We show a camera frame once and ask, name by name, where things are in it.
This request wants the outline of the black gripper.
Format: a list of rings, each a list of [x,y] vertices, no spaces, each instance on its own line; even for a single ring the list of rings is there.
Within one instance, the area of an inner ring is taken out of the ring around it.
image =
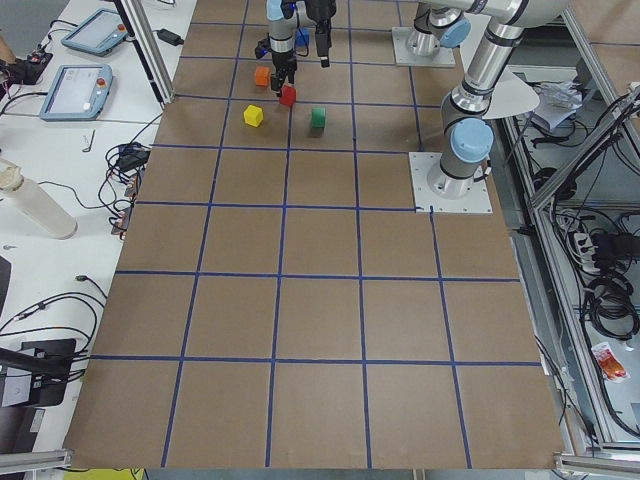
[[[335,0],[306,0],[307,16],[316,24],[315,44],[322,68],[330,67],[331,19],[336,14]]]
[[[277,97],[282,96],[283,83],[294,83],[297,72],[295,39],[278,40],[265,37],[257,42],[254,49],[257,59],[270,54],[274,71],[270,75],[270,88]]]

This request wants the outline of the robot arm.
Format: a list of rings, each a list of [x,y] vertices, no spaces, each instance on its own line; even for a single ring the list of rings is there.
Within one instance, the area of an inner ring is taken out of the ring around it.
[[[254,49],[257,59],[271,55],[274,70],[269,86],[281,98],[285,85],[293,85],[297,71],[296,33],[299,28],[313,22],[307,16],[304,1],[267,1],[266,19],[268,32]]]
[[[483,119],[495,86],[524,31],[558,17],[566,1],[421,1],[414,30],[432,36],[441,47],[457,47],[468,36],[467,15],[489,18],[483,36],[461,82],[441,105],[447,146],[439,163],[427,175],[430,189],[439,197],[458,200],[474,184],[478,166],[488,159],[494,141]]]

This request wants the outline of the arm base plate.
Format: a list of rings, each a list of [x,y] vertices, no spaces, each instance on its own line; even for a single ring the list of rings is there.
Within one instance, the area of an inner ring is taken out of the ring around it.
[[[430,68],[456,66],[453,50],[441,47],[433,35],[418,32],[413,27],[393,27],[391,36],[397,65]]]
[[[417,213],[489,215],[493,213],[482,168],[465,180],[447,177],[440,168],[440,152],[410,152],[414,210]]]

